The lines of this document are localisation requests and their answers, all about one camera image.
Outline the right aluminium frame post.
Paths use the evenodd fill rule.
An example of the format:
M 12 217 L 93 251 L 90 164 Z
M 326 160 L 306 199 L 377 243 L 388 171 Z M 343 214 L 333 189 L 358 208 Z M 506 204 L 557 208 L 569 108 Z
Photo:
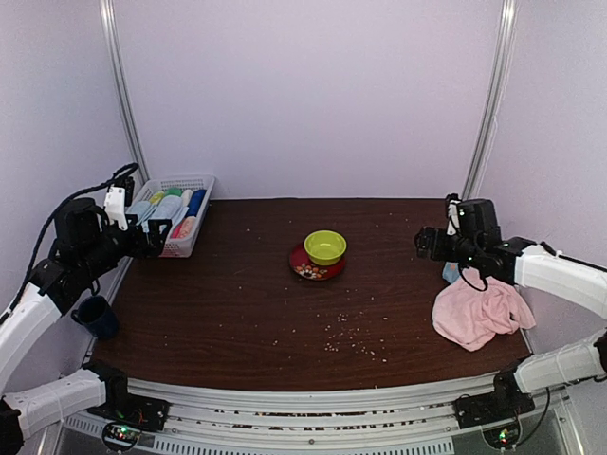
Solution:
M 489 156 L 498 128 L 499 108 L 506 93 L 507 78 L 515 39 L 517 9 L 518 1 L 504 0 L 502 2 L 500 23 L 485 107 L 481 116 L 480 127 L 463 188 L 463 197 L 465 199 L 474 198 L 480 194 L 482 182 L 487 170 Z

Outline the red floral plate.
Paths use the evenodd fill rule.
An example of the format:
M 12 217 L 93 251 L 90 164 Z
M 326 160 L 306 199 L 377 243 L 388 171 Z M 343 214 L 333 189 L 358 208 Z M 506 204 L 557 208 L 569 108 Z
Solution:
M 288 264 L 300 278 L 320 282 L 337 277 L 345 268 L 346 258 L 342 256 L 335 264 L 319 265 L 310 259 L 304 245 L 298 244 L 291 249 Z

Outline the pink towel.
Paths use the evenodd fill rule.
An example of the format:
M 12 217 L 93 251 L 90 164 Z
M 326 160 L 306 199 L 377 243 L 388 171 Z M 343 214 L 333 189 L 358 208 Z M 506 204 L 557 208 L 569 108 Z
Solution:
M 535 317 L 515 287 L 488 279 L 487 290 L 473 289 L 463 279 L 443 289 L 432 307 L 432 327 L 446 340 L 469 352 L 497 335 L 512 335 L 536 326 Z

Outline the red rolled towel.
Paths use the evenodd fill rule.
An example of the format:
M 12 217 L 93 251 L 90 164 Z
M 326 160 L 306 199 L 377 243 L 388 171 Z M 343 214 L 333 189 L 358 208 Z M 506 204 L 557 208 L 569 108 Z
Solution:
M 196 218 L 194 216 L 186 217 L 182 222 L 173 230 L 171 234 L 172 239 L 183 239 L 190 235 L 191 231 L 195 227 Z

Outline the green rolled towel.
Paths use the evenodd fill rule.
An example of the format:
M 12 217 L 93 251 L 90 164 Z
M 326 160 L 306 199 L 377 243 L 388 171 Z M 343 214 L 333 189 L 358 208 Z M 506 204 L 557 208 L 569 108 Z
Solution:
M 183 194 L 183 190 L 180 188 L 169 188 L 164 192 L 164 196 L 177 196 L 180 197 Z

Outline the green plastic bowl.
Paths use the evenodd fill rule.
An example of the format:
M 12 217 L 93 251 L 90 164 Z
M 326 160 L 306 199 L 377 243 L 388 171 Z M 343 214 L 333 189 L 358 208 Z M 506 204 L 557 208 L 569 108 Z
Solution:
M 314 264 L 333 265 L 342 259 L 347 250 L 347 242 L 336 231 L 317 230 L 304 239 L 303 248 Z

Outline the dark blue mug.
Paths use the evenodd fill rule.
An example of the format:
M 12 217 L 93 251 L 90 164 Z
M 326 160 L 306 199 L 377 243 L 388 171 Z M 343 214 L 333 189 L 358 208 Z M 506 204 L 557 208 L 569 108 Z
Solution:
M 70 316 L 74 322 L 99 340 L 115 337 L 120 329 L 116 314 L 103 296 L 93 296 L 84 300 L 77 309 L 71 311 Z

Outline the white plastic basket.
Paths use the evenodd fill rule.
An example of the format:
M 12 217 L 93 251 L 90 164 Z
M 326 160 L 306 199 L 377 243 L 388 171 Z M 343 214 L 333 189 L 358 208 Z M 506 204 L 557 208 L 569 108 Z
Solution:
M 188 258 L 192 255 L 194 245 L 202 226 L 203 220 L 206 216 L 207 209 L 210 205 L 210 198 L 212 195 L 212 189 L 215 184 L 215 177 L 212 175 L 191 175 L 191 176 L 178 176 L 178 177 L 166 177 L 164 179 L 152 179 L 145 183 L 142 189 L 134 197 L 132 205 L 127 209 L 129 210 L 136 202 L 148 200 L 154 193 L 158 191 L 166 191 L 169 188 L 180 188 L 183 191 L 190 189 L 197 191 L 200 189 L 206 190 L 206 196 L 203 200 L 202 206 L 198 214 L 195 216 L 196 223 L 195 227 L 191 231 L 190 235 L 183 239 L 172 239 L 171 234 L 173 230 L 186 218 L 186 212 L 188 207 L 184 207 L 182 211 L 172 220 L 173 226 L 161 253 L 162 258 Z

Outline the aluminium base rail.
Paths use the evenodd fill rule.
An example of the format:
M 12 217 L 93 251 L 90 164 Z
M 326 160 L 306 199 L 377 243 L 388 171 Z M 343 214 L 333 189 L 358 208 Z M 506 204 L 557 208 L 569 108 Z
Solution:
M 133 379 L 133 393 L 169 402 L 165 427 L 135 454 L 494 454 L 499 427 L 520 424 L 517 454 L 583 454 L 564 389 L 528 414 L 462 428 L 453 403 L 490 391 L 489 374 L 358 391 L 229 391 Z

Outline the blue polka dot towel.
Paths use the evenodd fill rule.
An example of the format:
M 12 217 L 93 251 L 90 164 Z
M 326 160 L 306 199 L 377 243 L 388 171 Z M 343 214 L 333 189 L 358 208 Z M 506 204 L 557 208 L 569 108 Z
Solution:
M 445 262 L 442 278 L 448 284 L 453 284 L 460 278 L 459 263 Z

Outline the light blue rolled towel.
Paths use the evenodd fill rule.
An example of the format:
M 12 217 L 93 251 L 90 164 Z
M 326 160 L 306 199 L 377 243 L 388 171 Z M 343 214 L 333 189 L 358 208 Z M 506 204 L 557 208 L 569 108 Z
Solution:
M 136 214 L 145 230 L 148 230 L 148 221 L 151 219 L 173 220 L 183 209 L 182 199 L 177 196 L 164 197 L 159 204 L 151 205 L 148 200 L 136 202 L 127 213 Z

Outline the dark blue rolled towel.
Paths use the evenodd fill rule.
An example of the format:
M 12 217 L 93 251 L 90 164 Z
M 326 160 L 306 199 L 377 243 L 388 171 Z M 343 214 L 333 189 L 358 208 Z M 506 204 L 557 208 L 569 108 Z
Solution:
M 205 196 L 206 196 L 205 189 L 200 189 L 200 190 L 193 192 L 189 205 L 188 205 L 188 211 L 186 212 L 187 218 L 195 217 L 198 214 Z

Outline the white rolled towel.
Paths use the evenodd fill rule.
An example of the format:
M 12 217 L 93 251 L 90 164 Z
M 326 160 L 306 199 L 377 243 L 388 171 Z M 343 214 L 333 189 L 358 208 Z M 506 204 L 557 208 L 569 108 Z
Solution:
M 184 207 L 188 207 L 191 204 L 193 198 L 193 190 L 187 189 L 182 193 L 182 204 Z

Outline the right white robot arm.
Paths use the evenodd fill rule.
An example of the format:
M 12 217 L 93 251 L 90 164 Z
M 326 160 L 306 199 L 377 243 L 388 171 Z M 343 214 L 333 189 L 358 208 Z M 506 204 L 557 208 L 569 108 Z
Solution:
M 478 243 L 477 234 L 449 234 L 424 227 L 414 237 L 416 254 L 457 262 L 506 284 L 532 288 L 568 300 L 606 318 L 606 269 L 561 255 L 546 243 L 521 237 Z M 532 394 L 586 379 L 606 378 L 606 332 L 599 331 L 557 350 L 531 355 L 498 372 L 493 391 L 453 402 L 460 428 L 513 419 L 535 409 Z

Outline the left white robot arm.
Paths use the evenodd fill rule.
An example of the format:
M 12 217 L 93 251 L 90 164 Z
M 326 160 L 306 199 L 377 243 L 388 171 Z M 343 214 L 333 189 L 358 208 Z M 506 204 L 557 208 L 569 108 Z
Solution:
M 29 269 L 22 288 L 1 316 L 1 382 L 7 384 L 36 341 L 59 319 L 86 325 L 91 311 L 81 299 L 125 257 L 160 255 L 172 230 L 169 218 L 137 221 L 111 217 L 91 198 L 62 203 L 51 217 L 56 238 L 46 258 Z M 161 429 L 151 416 L 165 404 L 146 404 L 127 390 L 124 372 L 89 361 L 76 372 L 20 392 L 1 392 L 1 451 L 14 454 L 39 430 L 81 410 L 93 410 L 135 428 Z

